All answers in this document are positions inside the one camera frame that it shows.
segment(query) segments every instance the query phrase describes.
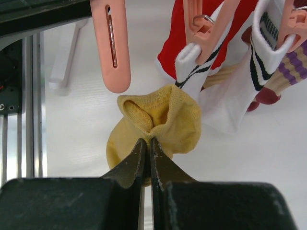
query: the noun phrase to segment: hanging clip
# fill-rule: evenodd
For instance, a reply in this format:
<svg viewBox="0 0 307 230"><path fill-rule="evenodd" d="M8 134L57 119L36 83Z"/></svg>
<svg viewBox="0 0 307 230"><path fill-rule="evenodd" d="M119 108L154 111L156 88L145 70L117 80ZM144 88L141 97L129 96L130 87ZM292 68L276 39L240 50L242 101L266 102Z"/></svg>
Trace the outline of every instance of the hanging clip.
<svg viewBox="0 0 307 230"><path fill-rule="evenodd" d="M187 44L195 42L202 52L196 59L202 65L213 52L240 0L225 0L215 22L202 13L202 0L183 0Z"/></svg>
<svg viewBox="0 0 307 230"><path fill-rule="evenodd" d="M131 81L125 0L90 4L104 83L111 92L125 92Z"/></svg>
<svg viewBox="0 0 307 230"><path fill-rule="evenodd" d="M294 0L285 0L282 23L278 33L277 47L280 48L288 35L296 34L288 53L296 50L307 40L307 6L293 8Z"/></svg>

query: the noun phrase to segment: white sock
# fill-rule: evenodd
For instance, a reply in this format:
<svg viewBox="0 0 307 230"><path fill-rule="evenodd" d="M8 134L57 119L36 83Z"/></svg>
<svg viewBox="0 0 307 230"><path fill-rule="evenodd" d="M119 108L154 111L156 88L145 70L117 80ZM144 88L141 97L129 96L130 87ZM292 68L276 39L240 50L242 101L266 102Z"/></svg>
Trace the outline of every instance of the white sock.
<svg viewBox="0 0 307 230"><path fill-rule="evenodd" d="M222 5L223 3L212 14L211 18L213 20L216 20ZM177 81L175 84L184 92L189 94L194 100L198 99L202 85L205 83L206 78L210 73L211 65L215 61L220 51L223 41L225 40L230 30L231 23L232 20L229 22L212 54L204 64L199 66L195 62L196 58L201 53L201 47L194 42L191 42L186 47L184 47L176 58L175 67Z"/></svg>
<svg viewBox="0 0 307 230"><path fill-rule="evenodd" d="M200 92L202 121L220 131L235 133L248 106L276 71L295 35L276 49L284 0L259 0L254 13L251 46L225 82Z"/></svg>

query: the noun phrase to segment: pink clothespin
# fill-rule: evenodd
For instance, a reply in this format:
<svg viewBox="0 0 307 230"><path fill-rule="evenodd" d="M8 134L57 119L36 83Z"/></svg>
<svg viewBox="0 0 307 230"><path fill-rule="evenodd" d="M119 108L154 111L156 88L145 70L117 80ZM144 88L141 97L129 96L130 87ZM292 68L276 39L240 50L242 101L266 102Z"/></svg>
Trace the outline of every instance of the pink clothespin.
<svg viewBox="0 0 307 230"><path fill-rule="evenodd" d="M131 81L125 0L90 4L104 83L111 92L125 92Z"/></svg>
<svg viewBox="0 0 307 230"><path fill-rule="evenodd" d="M202 0L183 0L187 43L202 47L196 63L202 65L213 52L229 21L234 16L240 0L225 0L214 22L202 14Z"/></svg>
<svg viewBox="0 0 307 230"><path fill-rule="evenodd" d="M307 40L307 6L293 8L294 0L285 0L277 47L280 48L288 35L296 34L288 53L296 50Z"/></svg>

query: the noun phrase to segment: yellow cloth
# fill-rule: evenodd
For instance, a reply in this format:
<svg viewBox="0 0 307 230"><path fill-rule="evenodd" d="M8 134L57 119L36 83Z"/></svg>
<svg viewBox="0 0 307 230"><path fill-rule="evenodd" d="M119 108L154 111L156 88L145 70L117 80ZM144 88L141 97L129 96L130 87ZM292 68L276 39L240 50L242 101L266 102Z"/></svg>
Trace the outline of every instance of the yellow cloth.
<svg viewBox="0 0 307 230"><path fill-rule="evenodd" d="M132 151L139 138L149 147L156 137L165 154L188 153L201 136L201 109L196 101L175 85L166 85L144 96L119 96L124 117L111 132L106 158L114 168Z"/></svg>

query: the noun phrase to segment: white plastic object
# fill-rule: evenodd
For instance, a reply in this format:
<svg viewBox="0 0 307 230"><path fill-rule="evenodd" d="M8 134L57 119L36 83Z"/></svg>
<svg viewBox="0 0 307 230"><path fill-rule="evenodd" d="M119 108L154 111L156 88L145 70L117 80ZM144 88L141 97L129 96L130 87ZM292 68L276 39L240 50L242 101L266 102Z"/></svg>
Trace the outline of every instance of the white plastic object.
<svg viewBox="0 0 307 230"><path fill-rule="evenodd" d="M48 81L49 88L63 89L67 87L71 63L76 47L79 30L85 26L87 19L62 26L62 34L54 66Z"/></svg>

